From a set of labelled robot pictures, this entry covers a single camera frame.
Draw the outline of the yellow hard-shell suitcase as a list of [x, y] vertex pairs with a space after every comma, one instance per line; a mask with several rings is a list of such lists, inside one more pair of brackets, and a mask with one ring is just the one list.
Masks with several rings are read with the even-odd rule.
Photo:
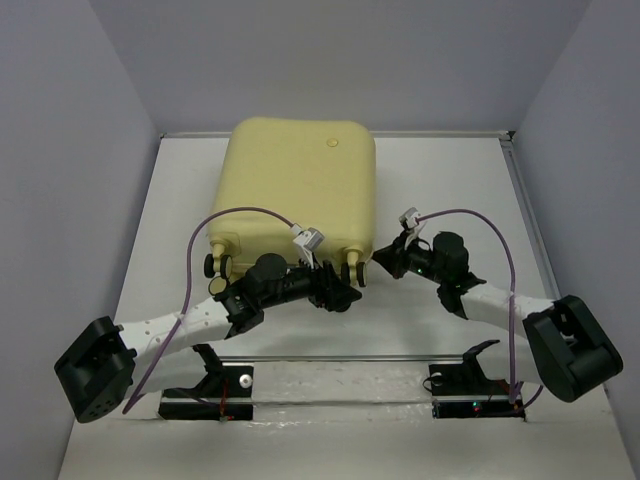
[[353, 121], [253, 117], [232, 131], [207, 225], [204, 275], [213, 293], [265, 253], [297, 265], [290, 227], [323, 235], [314, 256], [363, 287], [373, 253], [376, 146]]

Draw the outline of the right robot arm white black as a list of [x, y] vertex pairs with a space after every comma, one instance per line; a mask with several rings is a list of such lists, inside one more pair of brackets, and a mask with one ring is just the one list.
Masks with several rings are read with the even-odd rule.
[[411, 272], [434, 282], [441, 305], [459, 318], [494, 326], [505, 320], [507, 331], [528, 342], [530, 381], [565, 403], [623, 371], [621, 354], [581, 298], [539, 299], [490, 285], [471, 272], [469, 252], [456, 233], [437, 234], [428, 248], [401, 233], [372, 260], [395, 279]]

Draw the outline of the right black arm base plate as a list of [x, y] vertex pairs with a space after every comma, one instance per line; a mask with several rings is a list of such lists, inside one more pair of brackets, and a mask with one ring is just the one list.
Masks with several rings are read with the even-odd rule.
[[460, 360], [429, 365], [422, 386], [431, 395], [435, 419], [526, 418], [522, 398], [510, 403], [507, 382], [488, 379], [478, 361], [480, 353], [498, 343], [487, 340]]

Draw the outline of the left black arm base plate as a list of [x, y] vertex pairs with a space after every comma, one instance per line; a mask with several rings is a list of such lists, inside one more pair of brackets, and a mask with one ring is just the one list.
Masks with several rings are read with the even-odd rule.
[[192, 388], [164, 390], [158, 416], [180, 421], [251, 421], [254, 364], [225, 363], [208, 344], [192, 350], [201, 357], [206, 374]]

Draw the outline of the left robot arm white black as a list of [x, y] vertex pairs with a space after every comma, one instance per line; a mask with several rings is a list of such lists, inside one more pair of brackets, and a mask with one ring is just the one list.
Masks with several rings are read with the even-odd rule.
[[263, 322], [267, 308], [307, 300], [343, 312], [361, 297], [329, 262], [290, 267], [269, 253], [225, 290], [185, 312], [123, 324], [108, 316], [93, 320], [55, 362], [54, 372], [76, 421], [90, 423], [151, 391], [162, 359], [244, 334]]

